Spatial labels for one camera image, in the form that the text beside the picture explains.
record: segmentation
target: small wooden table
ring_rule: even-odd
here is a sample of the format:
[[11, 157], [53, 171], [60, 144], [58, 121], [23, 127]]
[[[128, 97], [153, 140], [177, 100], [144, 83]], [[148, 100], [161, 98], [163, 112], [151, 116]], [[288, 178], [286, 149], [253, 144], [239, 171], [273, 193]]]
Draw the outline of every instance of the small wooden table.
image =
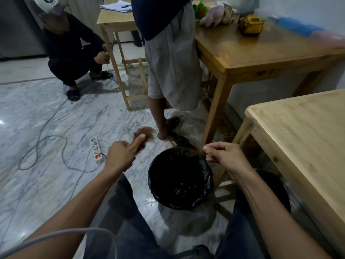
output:
[[256, 104], [245, 114], [234, 143], [253, 136], [345, 254], [345, 89]]
[[218, 79], [202, 146], [212, 141], [233, 84], [306, 72], [309, 74], [293, 93], [293, 96], [305, 95], [345, 57], [345, 49], [327, 51], [270, 20], [265, 22], [258, 37], [242, 36], [236, 22], [237, 19], [230, 25], [215, 28], [196, 27], [200, 59]]
[[[133, 13], [120, 13], [120, 12], [114, 12], [114, 11], [109, 11], [109, 10], [104, 10], [101, 9], [101, 12], [99, 14], [97, 24], [101, 27], [103, 39], [106, 44], [106, 48], [109, 52], [110, 55], [110, 60], [111, 64], [114, 68], [114, 72], [117, 78], [117, 81], [119, 83], [119, 87], [123, 96], [123, 99], [125, 101], [126, 107], [128, 111], [131, 111], [131, 108], [129, 107], [129, 101], [134, 101], [134, 100], [143, 100], [143, 99], [148, 99], [148, 86], [146, 82], [146, 77], [145, 77], [145, 72], [142, 63], [146, 62], [145, 58], [138, 58], [138, 59], [132, 59], [132, 60], [125, 60], [125, 57], [123, 55], [122, 47], [121, 47], [121, 42], [119, 38], [118, 32], [123, 32], [123, 31], [138, 31], [138, 27], [135, 24]], [[131, 95], [127, 96], [125, 92], [125, 88], [123, 86], [123, 83], [121, 81], [119, 69], [117, 68], [116, 60], [114, 57], [114, 54], [112, 52], [112, 47], [110, 45], [109, 37], [107, 34], [107, 30], [111, 30], [112, 32], [115, 33], [117, 43], [119, 45], [119, 50], [120, 54], [122, 57], [122, 62], [123, 66], [125, 68], [126, 74], [128, 74], [128, 69], [127, 65], [131, 63], [138, 63], [140, 67], [140, 76], [141, 76], [141, 81], [142, 81], [142, 87], [144, 90], [144, 94], [142, 95]]]

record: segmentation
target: hand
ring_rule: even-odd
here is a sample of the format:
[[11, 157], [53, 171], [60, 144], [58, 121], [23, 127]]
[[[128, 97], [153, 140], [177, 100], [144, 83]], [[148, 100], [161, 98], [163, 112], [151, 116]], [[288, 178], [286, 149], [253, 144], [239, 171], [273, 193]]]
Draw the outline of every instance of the hand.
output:
[[126, 141], [117, 141], [108, 150], [104, 170], [111, 175], [125, 172], [132, 166], [138, 148], [144, 143], [146, 135], [139, 135], [131, 145]]
[[243, 173], [254, 171], [238, 144], [210, 143], [203, 150], [207, 153], [206, 161], [220, 163], [234, 180]]
[[103, 48], [103, 50], [104, 50], [105, 52], [108, 52], [108, 49], [107, 49], [107, 47], [106, 47], [106, 44], [105, 44], [105, 43], [102, 45], [102, 48]]
[[99, 52], [98, 55], [95, 57], [95, 62], [99, 65], [108, 65], [110, 63], [110, 56], [106, 52]]

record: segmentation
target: black shirt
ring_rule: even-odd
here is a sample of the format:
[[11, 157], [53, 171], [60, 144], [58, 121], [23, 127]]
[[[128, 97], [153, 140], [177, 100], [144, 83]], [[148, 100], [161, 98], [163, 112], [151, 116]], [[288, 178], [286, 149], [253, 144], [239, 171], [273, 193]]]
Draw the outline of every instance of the black shirt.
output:
[[58, 35], [43, 29], [43, 43], [49, 58], [70, 58], [79, 61], [82, 53], [81, 40], [102, 47], [104, 41], [90, 28], [84, 25], [73, 15], [66, 13], [70, 30], [63, 35]]
[[159, 34], [189, 0], [132, 0], [132, 11], [142, 36], [149, 41]]

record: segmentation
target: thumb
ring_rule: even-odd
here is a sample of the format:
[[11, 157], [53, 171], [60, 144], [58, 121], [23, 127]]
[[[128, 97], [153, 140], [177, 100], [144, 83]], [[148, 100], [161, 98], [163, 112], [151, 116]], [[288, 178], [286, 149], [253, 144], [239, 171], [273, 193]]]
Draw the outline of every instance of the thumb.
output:
[[203, 151], [205, 153], [207, 153], [208, 155], [210, 155], [211, 157], [216, 157], [216, 158], [219, 157], [220, 150], [214, 149], [214, 148], [209, 147], [209, 146], [204, 146]]
[[138, 148], [145, 142], [145, 138], [145, 134], [139, 135], [128, 147], [132, 149], [134, 152], [137, 152]]

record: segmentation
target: trash bag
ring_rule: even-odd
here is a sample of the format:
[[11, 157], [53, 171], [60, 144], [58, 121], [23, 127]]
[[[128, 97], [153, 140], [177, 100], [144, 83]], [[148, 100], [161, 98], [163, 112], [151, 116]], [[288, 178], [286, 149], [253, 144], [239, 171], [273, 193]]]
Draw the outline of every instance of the trash bag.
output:
[[156, 156], [149, 168], [150, 191], [162, 205], [190, 210], [207, 200], [212, 170], [196, 150], [173, 147]]

